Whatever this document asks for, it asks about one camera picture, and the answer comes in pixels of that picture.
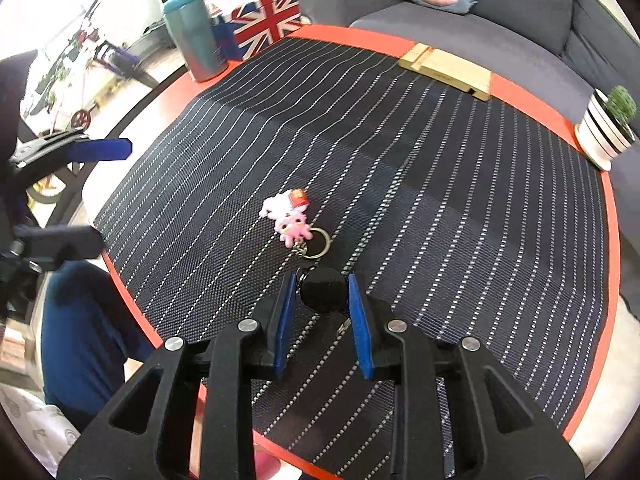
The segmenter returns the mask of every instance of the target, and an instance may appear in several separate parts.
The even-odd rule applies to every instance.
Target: gray couch
[[[393,34],[469,59],[527,89],[573,123],[582,119],[593,88],[608,92],[621,84],[640,104],[640,44],[598,0],[480,0],[464,16],[407,0],[300,4],[314,23]],[[631,126],[640,132],[640,118]],[[637,253],[639,144],[619,156],[610,172],[620,229],[629,242],[625,247]],[[631,279],[640,276],[640,266],[626,275],[623,293],[640,313],[640,280]]]

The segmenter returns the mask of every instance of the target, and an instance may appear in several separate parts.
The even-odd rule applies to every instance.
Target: keychain
[[[324,229],[306,223],[303,213],[308,206],[309,200],[304,189],[289,189],[266,199],[259,215],[275,220],[274,229],[280,234],[280,241],[289,249],[295,250],[303,258],[315,260],[327,254],[331,237]]]

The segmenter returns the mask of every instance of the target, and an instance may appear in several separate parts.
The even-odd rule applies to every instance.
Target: person's leg
[[[124,384],[127,358],[153,352],[108,273],[67,262],[53,273],[42,320],[45,399],[84,430]]]

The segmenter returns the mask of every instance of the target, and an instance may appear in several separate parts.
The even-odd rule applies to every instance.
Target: tissue box
[[[227,59],[249,59],[302,26],[298,0],[250,0],[212,17],[213,33]]]

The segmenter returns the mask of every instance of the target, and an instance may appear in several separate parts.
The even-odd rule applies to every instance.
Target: striped pot
[[[621,124],[605,108],[607,96],[596,90],[575,136],[584,154],[601,170],[609,171],[611,161],[629,148],[637,137],[626,124]]]

